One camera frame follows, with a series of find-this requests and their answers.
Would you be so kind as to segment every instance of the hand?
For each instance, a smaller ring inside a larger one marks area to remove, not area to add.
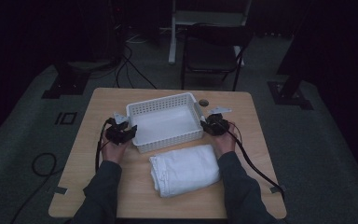
[[[228,131],[233,133],[235,137],[237,135],[234,133],[234,124],[229,122]],[[235,151],[235,139],[229,133],[224,133],[222,135],[213,136],[213,140],[215,142],[215,150],[217,158],[220,158],[223,154],[228,153],[230,151]]]
[[[124,152],[127,146],[130,144],[131,140],[123,144],[116,145],[113,142],[109,142],[109,140],[105,137],[105,134],[106,131],[103,133],[103,148],[101,149],[101,152],[103,153],[103,160],[120,164],[121,160],[123,159]]]

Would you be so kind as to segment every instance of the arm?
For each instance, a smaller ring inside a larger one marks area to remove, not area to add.
[[[234,133],[234,125],[230,124],[229,131]],[[246,174],[235,153],[235,140],[228,133],[213,140],[225,187],[228,223],[275,223],[261,201],[258,183]]]
[[[115,223],[117,214],[117,188],[121,178],[121,167],[119,163],[124,155],[127,145],[115,145],[109,143],[103,145],[103,162],[97,174],[83,189],[86,196],[85,201],[77,210],[72,224],[81,223]]]

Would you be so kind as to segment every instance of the gray carpet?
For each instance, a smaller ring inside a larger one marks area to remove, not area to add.
[[[159,89],[180,88],[182,43],[179,39],[177,63],[168,64],[169,35],[162,34],[159,45],[141,37],[134,38],[131,62]],[[275,105],[268,81],[285,81],[277,76],[290,40],[280,37],[255,37],[245,51],[245,66],[237,91],[253,95],[255,108],[268,150],[281,184],[287,187],[288,223],[358,223],[358,166],[337,125],[321,100],[317,89],[301,83],[301,90],[314,110],[293,105]],[[144,78],[128,66],[119,73],[121,88],[151,89]],[[9,223],[18,209],[44,181],[33,173],[32,162],[43,152],[54,153],[57,168],[62,168],[75,141],[77,130],[93,90],[113,87],[115,71],[93,73],[83,95],[41,99],[57,76],[48,67],[34,79],[10,116],[0,128],[0,223]],[[189,78],[187,90],[230,91],[232,78],[220,85],[212,78]],[[76,113],[71,124],[56,124],[60,113]],[[47,173],[52,159],[36,163]],[[61,174],[54,175],[21,210],[15,223],[63,223],[65,218],[48,215],[48,207]],[[148,220],[149,223],[201,223],[200,220]]]

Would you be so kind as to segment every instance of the dark sleeve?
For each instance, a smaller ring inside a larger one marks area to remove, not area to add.
[[[120,178],[121,167],[117,163],[103,161],[97,174],[83,189],[86,199],[71,223],[115,223]]]
[[[242,168],[235,152],[228,152],[217,161],[225,187],[228,223],[275,223],[277,220],[261,201],[260,187]]]

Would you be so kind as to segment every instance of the chair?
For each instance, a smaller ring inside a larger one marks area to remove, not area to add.
[[[246,26],[226,26],[195,23],[186,29],[182,59],[182,90],[186,73],[225,74],[235,73],[232,90],[235,91],[241,70],[242,55],[253,33]],[[240,47],[238,54],[234,46]]]

